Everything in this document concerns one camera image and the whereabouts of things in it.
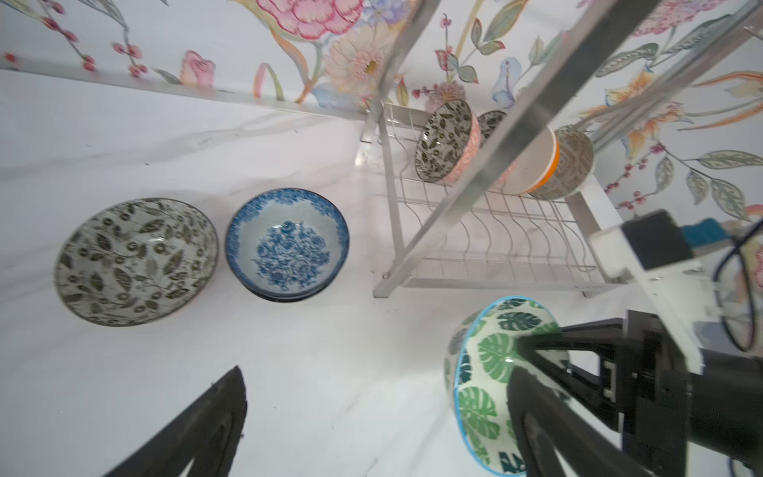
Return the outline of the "green leaf pattern bowl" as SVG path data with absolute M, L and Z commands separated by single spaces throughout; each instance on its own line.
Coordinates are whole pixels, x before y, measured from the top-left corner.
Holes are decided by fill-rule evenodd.
M 518 340 L 560 331 L 542 304 L 524 296 L 501 298 L 461 322 L 444 360 L 444 383 L 462 439 L 479 465 L 497 476 L 524 476 L 508 409 L 509 382 L 524 368 L 567 405 L 571 397 L 519 353 Z

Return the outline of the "orange white bowl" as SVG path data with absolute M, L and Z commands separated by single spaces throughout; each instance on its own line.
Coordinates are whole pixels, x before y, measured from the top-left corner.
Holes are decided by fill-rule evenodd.
M 558 138 L 554 130 L 547 126 L 513 162 L 517 165 L 516 169 L 498 189 L 511 195 L 532 192 L 552 177 L 558 161 Z

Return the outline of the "black floral pattern bowl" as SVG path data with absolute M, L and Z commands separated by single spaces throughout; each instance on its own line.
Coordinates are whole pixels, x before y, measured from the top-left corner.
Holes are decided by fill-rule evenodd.
M 478 124 L 481 133 L 480 149 L 485 147 L 488 140 L 493 135 L 503 119 L 506 117 L 506 115 L 507 114 L 504 111 L 487 111 L 478 116 Z M 503 184 L 507 178 L 513 174 L 516 167 L 517 165 L 515 163 L 510 165 L 497 179 L 494 188 L 498 188 L 501 184 Z

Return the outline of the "green geometric pattern bowl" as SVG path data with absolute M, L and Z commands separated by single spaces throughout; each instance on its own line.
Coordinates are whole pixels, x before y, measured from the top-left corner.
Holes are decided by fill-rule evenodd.
M 584 132 L 566 126 L 554 133 L 560 147 L 560 159 L 550 179 L 529 192 L 537 200 L 555 201 L 577 193 L 594 169 L 593 143 Z

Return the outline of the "red pattern bowl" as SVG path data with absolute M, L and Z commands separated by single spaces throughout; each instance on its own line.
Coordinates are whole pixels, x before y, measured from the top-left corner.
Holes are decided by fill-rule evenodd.
M 479 151 L 481 138 L 478 118 L 466 101 L 443 103 L 421 131 L 414 155 L 418 178 L 454 184 Z

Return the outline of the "blue floral bowl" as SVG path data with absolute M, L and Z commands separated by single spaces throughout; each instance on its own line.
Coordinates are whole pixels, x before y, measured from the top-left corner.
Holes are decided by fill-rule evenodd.
M 310 298 L 340 273 L 350 232 L 340 210 L 305 189 L 280 188 L 249 200 L 226 233 L 230 269 L 251 293 L 272 302 Z

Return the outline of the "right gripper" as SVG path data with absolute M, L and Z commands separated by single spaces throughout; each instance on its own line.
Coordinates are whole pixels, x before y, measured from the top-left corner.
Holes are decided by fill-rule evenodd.
M 730 243 L 716 220 L 678 226 L 665 210 L 595 235 L 603 274 L 637 284 L 656 310 L 627 318 L 624 338 L 635 349 L 620 373 L 631 367 L 638 374 L 637 437 L 651 452 L 649 461 L 665 458 L 673 475 L 684 472 L 689 443 L 739 457 L 739 414 L 732 407 L 739 395 L 739 353 L 717 284 L 699 261 Z M 523 336 L 518 352 L 525 358 L 536 352 L 536 368 L 598 421 L 620 431 L 620 413 L 605 395 L 604 379 L 572 365 L 566 351 L 614 358 L 624 324 L 612 318 Z

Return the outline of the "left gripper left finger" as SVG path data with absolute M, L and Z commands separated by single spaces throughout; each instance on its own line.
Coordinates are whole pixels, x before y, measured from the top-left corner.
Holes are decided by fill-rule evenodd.
M 232 368 L 110 476 L 227 476 L 248 413 L 242 370 Z

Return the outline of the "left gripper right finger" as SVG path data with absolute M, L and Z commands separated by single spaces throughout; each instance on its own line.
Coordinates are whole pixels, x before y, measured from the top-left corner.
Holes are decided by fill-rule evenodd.
M 518 447 L 529 476 L 562 476 L 558 455 L 579 476 L 651 476 L 641 465 L 651 452 L 636 434 L 638 374 L 631 367 L 620 373 L 615 366 L 601 366 L 605 395 L 620 413 L 622 449 L 616 448 L 588 425 L 538 377 L 520 368 L 508 389 L 508 409 Z

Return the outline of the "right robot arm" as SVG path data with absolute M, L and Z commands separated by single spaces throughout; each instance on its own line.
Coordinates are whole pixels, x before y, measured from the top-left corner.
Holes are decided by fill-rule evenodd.
M 725 324 L 699 254 L 736 258 L 761 230 L 681 227 L 661 210 L 590 237 L 604 274 L 637 283 L 653 311 L 519 340 L 530 368 L 506 393 L 528 475 L 682 476 L 691 444 L 761 474 L 762 361 L 699 338 L 703 321 Z

